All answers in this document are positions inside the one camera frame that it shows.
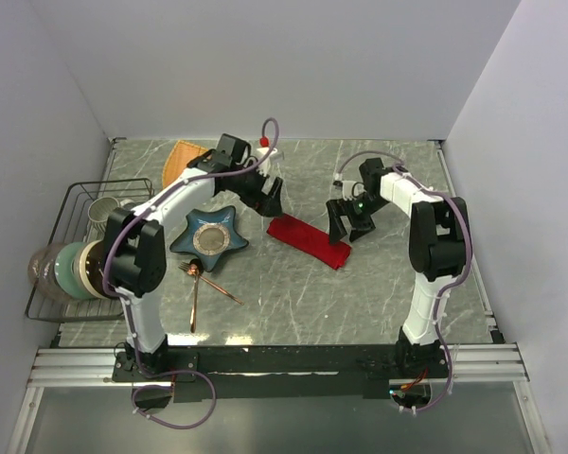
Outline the red cloth napkin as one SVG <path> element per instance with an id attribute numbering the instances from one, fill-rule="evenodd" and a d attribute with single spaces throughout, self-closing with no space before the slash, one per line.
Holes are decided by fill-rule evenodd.
<path id="1" fill-rule="evenodd" d="M 330 244 L 326 232 L 290 215 L 274 218 L 266 233 L 274 239 L 318 259 L 333 270 L 342 268 L 352 251 L 351 247 L 342 241 Z"/>

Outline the copper spoon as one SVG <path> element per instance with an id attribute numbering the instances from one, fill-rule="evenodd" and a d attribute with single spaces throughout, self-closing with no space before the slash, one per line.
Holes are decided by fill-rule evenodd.
<path id="1" fill-rule="evenodd" d="M 190 263 L 188 274 L 193 278 L 192 307 L 190 311 L 190 332 L 195 333 L 197 329 L 197 310 L 198 310 L 198 290 L 200 272 L 196 264 Z"/>

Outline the copper fork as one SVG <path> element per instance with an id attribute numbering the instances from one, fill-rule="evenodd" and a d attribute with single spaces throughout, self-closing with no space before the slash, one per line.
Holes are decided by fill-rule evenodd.
<path id="1" fill-rule="evenodd" d="M 231 292 L 229 292 L 225 288 L 219 286 L 218 284 L 216 284 L 214 281 L 212 281 L 208 277 L 205 277 L 204 276 L 204 268 L 198 260 L 192 260 L 190 262 L 183 261 L 178 265 L 178 268 L 181 271 L 185 272 L 187 275 L 196 276 L 199 280 L 205 282 L 211 288 L 215 289 L 219 293 L 221 293 L 224 296 L 226 296 L 227 298 L 231 299 L 232 301 L 234 301 L 238 305 L 240 305 L 240 306 L 244 305 L 244 302 L 240 298 L 238 298 L 237 296 L 235 296 L 234 294 L 232 294 Z"/>

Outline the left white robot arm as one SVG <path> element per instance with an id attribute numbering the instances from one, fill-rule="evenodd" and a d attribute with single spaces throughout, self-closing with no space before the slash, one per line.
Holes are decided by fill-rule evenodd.
<path id="1" fill-rule="evenodd" d="M 222 191 L 237 195 L 262 217 L 281 216 L 282 179 L 264 187 L 277 141 L 268 144 L 259 150 L 223 134 L 215 148 L 192 159 L 175 182 L 152 199 L 133 210 L 116 208 L 109 215 L 103 238 L 103 286 L 123 306 L 134 367 L 146 379 L 159 379 L 169 368 L 156 292 L 167 271 L 168 228 Z"/>

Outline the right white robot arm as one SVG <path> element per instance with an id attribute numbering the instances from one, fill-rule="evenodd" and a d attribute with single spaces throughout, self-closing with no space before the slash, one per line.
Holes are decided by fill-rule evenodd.
<path id="1" fill-rule="evenodd" d="M 395 364 L 405 376 L 420 374 L 441 352 L 441 319 L 453 288 L 468 277 L 472 260 L 465 201 L 420 183 L 404 165 L 369 158 L 359 167 L 359 182 L 333 176 L 339 199 L 327 201 L 328 243 L 351 242 L 376 229 L 373 214 L 394 205 L 410 219 L 408 255 L 415 283 L 408 315 L 395 345 Z"/>

